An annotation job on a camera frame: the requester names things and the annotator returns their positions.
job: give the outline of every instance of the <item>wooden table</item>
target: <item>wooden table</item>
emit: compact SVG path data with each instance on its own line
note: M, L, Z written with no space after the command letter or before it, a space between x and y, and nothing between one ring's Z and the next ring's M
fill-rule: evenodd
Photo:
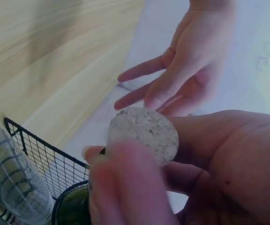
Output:
M0 120L62 148L117 84L144 0L0 0Z

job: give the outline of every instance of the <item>transparent container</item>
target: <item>transparent container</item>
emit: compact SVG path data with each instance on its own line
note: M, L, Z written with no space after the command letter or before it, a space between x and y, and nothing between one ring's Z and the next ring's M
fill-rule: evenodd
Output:
M29 225L51 222L54 201L36 167L0 123L0 201Z

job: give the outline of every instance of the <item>speckled disc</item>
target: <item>speckled disc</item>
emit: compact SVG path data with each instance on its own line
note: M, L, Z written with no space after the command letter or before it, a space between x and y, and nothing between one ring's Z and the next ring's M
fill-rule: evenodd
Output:
M172 161L179 147L178 133L171 122L147 108L129 107L111 120L107 146L126 139L137 140L149 147L159 165Z

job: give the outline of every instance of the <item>metal wire rack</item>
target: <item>metal wire rack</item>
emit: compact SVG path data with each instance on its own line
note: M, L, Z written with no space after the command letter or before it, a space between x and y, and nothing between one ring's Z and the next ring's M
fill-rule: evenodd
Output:
M9 118L5 118L4 123L14 142L34 163L46 181L55 201L67 188L88 180L87 164L50 145ZM13 224L24 223L16 220Z

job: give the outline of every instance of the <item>hand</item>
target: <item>hand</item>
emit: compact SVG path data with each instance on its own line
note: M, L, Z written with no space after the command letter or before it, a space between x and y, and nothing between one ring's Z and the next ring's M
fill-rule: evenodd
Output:
M166 69L158 79L118 100L116 110L144 99L147 108L185 116L215 93L235 20L234 1L218 1L219 7L192 0L166 52L119 76L119 82L126 82Z
M105 156L97 156L102 147L87 150L97 224L270 224L270 115L225 111L170 120L180 149L162 172L138 143L110 146ZM189 196L176 216L165 185Z

